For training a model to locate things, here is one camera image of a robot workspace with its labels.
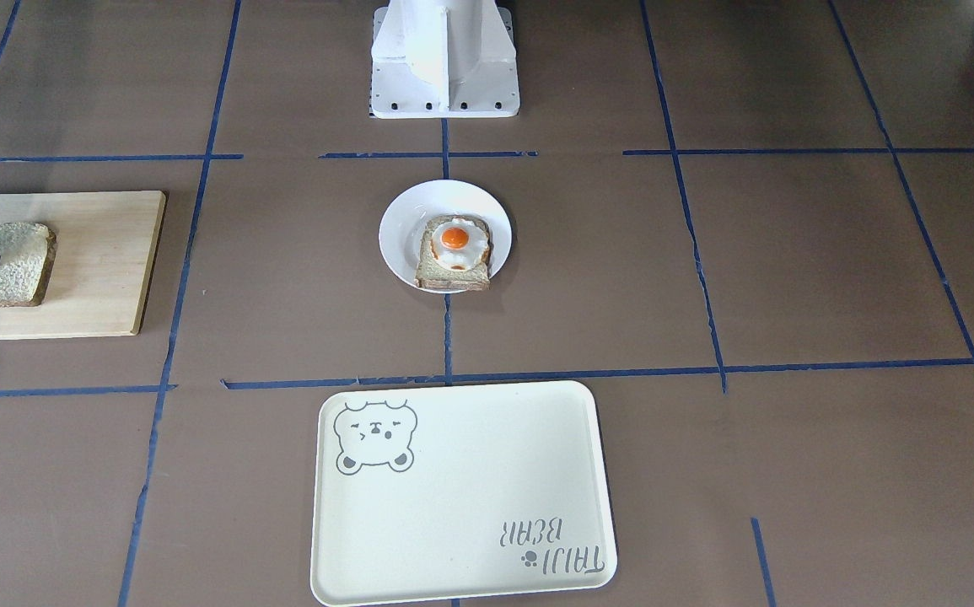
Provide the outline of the wooden cutting board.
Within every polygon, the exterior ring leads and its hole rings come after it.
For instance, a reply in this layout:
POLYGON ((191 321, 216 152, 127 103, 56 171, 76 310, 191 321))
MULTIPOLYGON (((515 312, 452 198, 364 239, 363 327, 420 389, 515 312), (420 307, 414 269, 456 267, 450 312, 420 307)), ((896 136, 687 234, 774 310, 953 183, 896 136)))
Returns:
POLYGON ((159 190, 0 195, 0 224, 57 235, 43 303, 0 308, 0 341, 137 334, 165 203, 159 190))

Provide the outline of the fried egg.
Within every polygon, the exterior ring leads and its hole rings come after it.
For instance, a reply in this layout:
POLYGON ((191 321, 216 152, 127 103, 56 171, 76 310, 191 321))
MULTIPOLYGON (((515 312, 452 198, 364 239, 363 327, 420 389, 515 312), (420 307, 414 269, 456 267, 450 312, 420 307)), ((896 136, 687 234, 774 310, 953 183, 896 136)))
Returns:
POLYGON ((491 249, 486 227, 467 218, 440 218, 428 230, 430 254, 449 271, 471 271, 487 264, 491 249))

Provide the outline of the white round plate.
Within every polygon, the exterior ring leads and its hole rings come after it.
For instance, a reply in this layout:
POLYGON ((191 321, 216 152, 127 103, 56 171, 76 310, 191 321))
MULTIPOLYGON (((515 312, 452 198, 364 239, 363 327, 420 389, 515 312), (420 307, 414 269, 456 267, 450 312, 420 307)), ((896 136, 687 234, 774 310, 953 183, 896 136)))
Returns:
POLYGON ((422 235, 428 220, 460 215, 479 218, 489 227, 489 276, 509 258, 514 230, 502 204, 478 185, 460 180, 430 180, 414 185, 391 201, 379 224, 379 249, 390 268, 409 287, 417 287, 417 265, 422 235))

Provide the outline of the cream bear tray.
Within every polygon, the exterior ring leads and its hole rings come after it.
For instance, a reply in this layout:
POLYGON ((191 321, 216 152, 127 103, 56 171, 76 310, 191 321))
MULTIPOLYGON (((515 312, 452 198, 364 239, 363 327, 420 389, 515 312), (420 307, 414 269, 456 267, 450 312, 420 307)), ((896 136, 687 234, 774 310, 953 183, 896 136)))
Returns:
POLYGON ((310 542, 318 602, 590 590, 617 566, 586 385, 347 391, 322 404, 310 542))

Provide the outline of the bread slice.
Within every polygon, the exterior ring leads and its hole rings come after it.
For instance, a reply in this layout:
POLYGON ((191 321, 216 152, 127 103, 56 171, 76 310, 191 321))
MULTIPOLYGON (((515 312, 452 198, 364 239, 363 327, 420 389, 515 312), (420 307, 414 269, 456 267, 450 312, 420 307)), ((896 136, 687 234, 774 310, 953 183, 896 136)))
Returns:
POLYGON ((420 252, 418 252, 418 263, 416 271, 416 281, 417 287, 427 288, 427 289, 456 289, 456 291, 486 291, 490 288, 490 259, 492 253, 492 243, 490 240, 489 226, 484 220, 480 218, 471 218, 471 216, 462 215, 440 215, 435 218, 430 218, 425 224, 422 230, 420 252), (487 228, 489 232, 489 241, 491 245, 489 258, 487 258, 487 264, 482 264, 476 266, 476 268, 471 271, 449 271, 443 266, 437 264, 433 260, 432 254, 430 254, 430 245, 428 230, 430 228, 436 227, 438 223, 441 222, 440 218, 467 218, 472 219, 474 222, 481 224, 483 227, 487 228))
POLYGON ((0 224, 0 308, 43 303, 57 254, 57 234, 47 224, 0 224))

